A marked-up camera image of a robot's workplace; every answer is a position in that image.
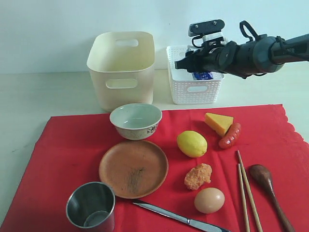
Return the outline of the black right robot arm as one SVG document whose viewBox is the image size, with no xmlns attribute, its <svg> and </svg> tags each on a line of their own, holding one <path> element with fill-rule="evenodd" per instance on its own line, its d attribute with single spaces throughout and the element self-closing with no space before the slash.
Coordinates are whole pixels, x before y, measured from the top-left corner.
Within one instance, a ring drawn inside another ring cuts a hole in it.
<svg viewBox="0 0 309 232">
<path fill-rule="evenodd" d="M 190 73 L 227 73 L 243 79 L 251 75 L 274 73 L 285 63 L 309 60 L 309 35 L 285 40 L 280 36 L 265 36 L 257 41 L 238 45 L 234 41 L 205 52 L 187 52 L 175 62 L 176 69 Z"/>
</svg>

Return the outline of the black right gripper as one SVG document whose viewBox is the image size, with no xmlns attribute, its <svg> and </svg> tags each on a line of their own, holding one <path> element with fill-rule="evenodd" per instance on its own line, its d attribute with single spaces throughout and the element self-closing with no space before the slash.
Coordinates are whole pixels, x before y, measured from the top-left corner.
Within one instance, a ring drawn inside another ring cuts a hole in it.
<svg viewBox="0 0 309 232">
<path fill-rule="evenodd" d="M 189 54 L 183 59 L 174 62 L 175 69 L 184 69 L 190 73 L 227 73 L 228 68 L 233 63 L 237 49 L 238 45 L 234 41 L 214 49 L 211 53 L 199 49 L 194 54 Z"/>
</svg>

